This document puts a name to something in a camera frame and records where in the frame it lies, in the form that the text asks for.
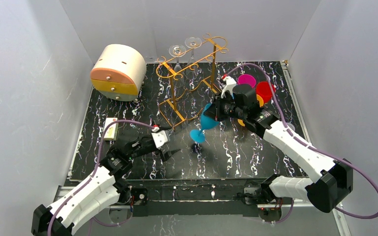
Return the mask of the magenta wine glass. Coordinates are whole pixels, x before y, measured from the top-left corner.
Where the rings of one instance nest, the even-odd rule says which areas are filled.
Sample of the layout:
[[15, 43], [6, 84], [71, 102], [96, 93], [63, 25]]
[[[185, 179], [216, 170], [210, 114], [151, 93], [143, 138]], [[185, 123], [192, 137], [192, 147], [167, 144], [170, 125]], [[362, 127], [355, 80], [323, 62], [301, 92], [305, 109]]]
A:
[[252, 88], [255, 88], [256, 86], [256, 79], [254, 76], [249, 75], [249, 74], [243, 74], [238, 77], [237, 84], [242, 85], [242, 84], [247, 84], [251, 86]]

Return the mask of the blue wine glass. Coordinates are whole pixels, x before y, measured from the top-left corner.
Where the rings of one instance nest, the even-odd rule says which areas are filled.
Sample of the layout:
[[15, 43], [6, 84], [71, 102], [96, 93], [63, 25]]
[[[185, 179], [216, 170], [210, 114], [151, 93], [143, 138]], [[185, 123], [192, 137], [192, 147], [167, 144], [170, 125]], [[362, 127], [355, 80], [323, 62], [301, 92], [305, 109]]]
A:
[[204, 115], [204, 112], [211, 106], [212, 104], [209, 103], [205, 106], [204, 110], [202, 111], [201, 113], [201, 116], [200, 116], [200, 125], [201, 125], [201, 129], [200, 130], [197, 130], [197, 129], [194, 129], [192, 130], [189, 135], [190, 137], [192, 138], [192, 140], [196, 143], [202, 143], [205, 141], [205, 134], [203, 133], [204, 130], [209, 130], [209, 129], [212, 129], [214, 127], [216, 127], [219, 122], [218, 121], [215, 121], [214, 119]]

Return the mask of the yellow wine glass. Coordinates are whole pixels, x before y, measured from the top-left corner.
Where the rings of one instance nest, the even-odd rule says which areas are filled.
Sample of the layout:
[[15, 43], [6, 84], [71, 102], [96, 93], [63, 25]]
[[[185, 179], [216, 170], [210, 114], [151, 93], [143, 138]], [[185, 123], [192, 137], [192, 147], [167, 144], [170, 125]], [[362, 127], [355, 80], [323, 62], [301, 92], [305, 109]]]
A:
[[[262, 97], [260, 95], [256, 94], [256, 99], [259, 102], [260, 107], [263, 107], [264, 106], [264, 100], [262, 99]], [[245, 124], [243, 123], [243, 121], [241, 119], [238, 119], [237, 121], [241, 126], [243, 126], [243, 127], [245, 126]]]

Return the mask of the red wine glass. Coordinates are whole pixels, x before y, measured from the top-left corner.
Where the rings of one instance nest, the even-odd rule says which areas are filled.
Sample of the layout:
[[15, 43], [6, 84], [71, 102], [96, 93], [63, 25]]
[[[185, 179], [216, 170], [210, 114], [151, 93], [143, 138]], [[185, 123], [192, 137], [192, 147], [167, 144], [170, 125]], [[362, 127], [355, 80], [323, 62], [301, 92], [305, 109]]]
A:
[[273, 84], [269, 85], [268, 82], [259, 82], [255, 88], [256, 94], [260, 95], [264, 100], [264, 104], [268, 103], [272, 99], [272, 92], [276, 91]]

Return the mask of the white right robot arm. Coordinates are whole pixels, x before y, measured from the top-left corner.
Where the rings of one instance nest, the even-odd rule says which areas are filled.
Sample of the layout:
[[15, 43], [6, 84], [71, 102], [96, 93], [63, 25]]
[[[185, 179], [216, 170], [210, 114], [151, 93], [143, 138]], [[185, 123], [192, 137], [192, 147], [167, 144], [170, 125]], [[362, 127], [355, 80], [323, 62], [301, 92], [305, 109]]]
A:
[[213, 121], [242, 120], [250, 132], [280, 149], [306, 172], [307, 177], [273, 175], [267, 178], [260, 187], [262, 198], [268, 201], [301, 199], [329, 213], [352, 191], [352, 168], [313, 151], [312, 145], [285, 126], [279, 115], [260, 106], [251, 86], [236, 85], [232, 91], [215, 94], [203, 115]]

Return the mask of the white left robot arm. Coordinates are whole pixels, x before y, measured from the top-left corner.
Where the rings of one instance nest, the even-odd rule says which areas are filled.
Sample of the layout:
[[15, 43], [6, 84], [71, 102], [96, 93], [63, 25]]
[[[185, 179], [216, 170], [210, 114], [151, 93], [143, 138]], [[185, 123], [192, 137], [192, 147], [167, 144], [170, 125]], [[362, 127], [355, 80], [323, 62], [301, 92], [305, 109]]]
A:
[[33, 212], [31, 233], [34, 236], [72, 236], [87, 221], [108, 206], [121, 203], [132, 206], [138, 199], [123, 176], [132, 168], [135, 158], [154, 153], [162, 161], [176, 150], [163, 152], [170, 141], [171, 127], [154, 126], [151, 134], [125, 145], [113, 144], [96, 169], [80, 184], [49, 206], [39, 205]]

